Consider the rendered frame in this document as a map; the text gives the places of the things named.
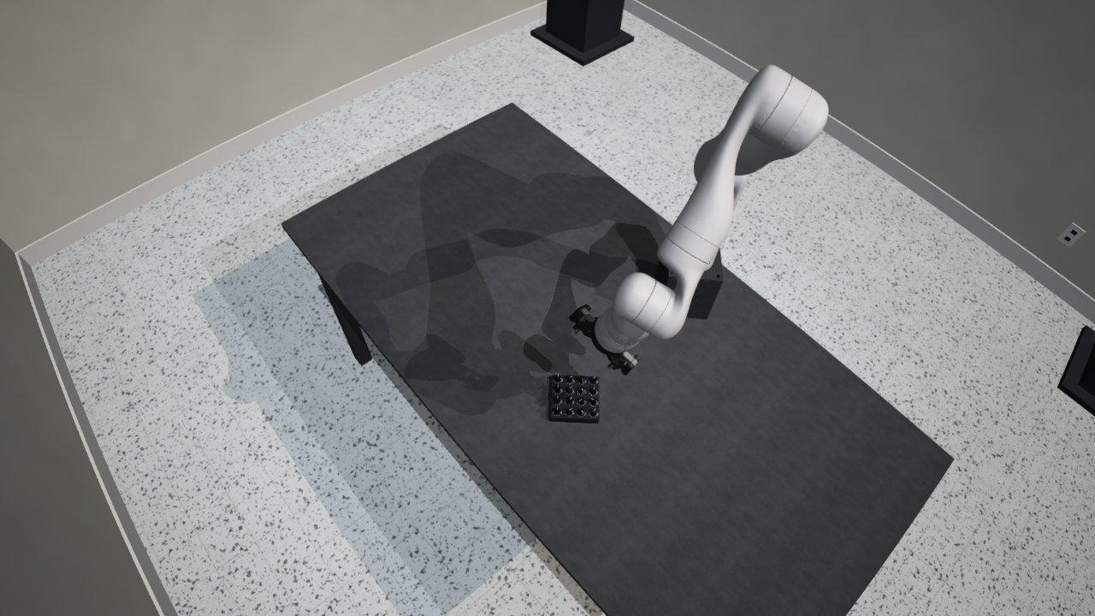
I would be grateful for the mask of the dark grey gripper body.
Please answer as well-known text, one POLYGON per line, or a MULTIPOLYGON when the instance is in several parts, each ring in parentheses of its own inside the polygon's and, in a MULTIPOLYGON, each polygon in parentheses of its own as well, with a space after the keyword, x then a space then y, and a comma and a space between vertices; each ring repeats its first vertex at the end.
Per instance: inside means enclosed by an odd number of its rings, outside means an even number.
POLYGON ((611 353, 608 350, 606 350, 606 348, 603 348, 602 346, 600 346, 600 342, 598 342, 597 338, 595 338, 595 324, 597 323, 597 319, 598 318, 595 318, 593 321, 589 321, 589 330, 591 332, 590 334, 591 334, 591 340, 592 340, 593 346, 597 347, 597 350, 599 350, 600 353, 606 353, 607 356, 618 356, 619 355, 619 357, 622 358, 622 356, 624 356, 625 352, 623 355, 622 353, 611 353))

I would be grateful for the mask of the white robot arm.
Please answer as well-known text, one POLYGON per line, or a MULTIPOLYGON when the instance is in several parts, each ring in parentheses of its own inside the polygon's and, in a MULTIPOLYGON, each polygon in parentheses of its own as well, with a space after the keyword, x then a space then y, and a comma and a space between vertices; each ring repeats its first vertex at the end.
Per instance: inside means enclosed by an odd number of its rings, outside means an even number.
POLYGON ((699 149, 695 191, 657 251, 677 278, 675 291, 647 274, 626 276, 613 307, 595 324, 600 346, 624 353, 649 335, 667 340, 681 330, 701 274, 729 233, 749 173, 798 155, 825 130, 828 112, 822 95, 777 66, 756 73, 722 132, 699 149))

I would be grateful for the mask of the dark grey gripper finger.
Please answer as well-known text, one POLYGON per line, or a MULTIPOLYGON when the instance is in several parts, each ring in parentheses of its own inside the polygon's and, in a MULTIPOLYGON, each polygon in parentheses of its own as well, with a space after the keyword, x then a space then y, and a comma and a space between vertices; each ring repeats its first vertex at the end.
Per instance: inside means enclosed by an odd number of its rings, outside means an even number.
POLYGON ((590 311, 591 311, 590 305, 583 305, 583 307, 577 309, 577 311, 574 311, 570 314, 570 321, 575 321, 576 323, 575 326, 572 327, 572 330, 575 332, 572 333, 576 334, 578 332, 583 332, 584 335, 588 336, 588 338, 591 338, 590 334, 591 332, 589 330, 589 321, 593 321, 593 317, 590 311))
POLYGON ((641 359, 639 356, 637 355, 634 356, 625 352, 625 355, 622 358, 619 358, 619 356, 607 356, 607 360, 611 360, 612 362, 610 363, 610 365, 607 367, 609 368, 609 370, 610 368, 613 368, 613 370, 616 370, 616 368, 621 368, 621 373, 626 376, 627 373, 630 373, 630 371, 632 370, 632 368, 634 368, 639 362, 641 359))

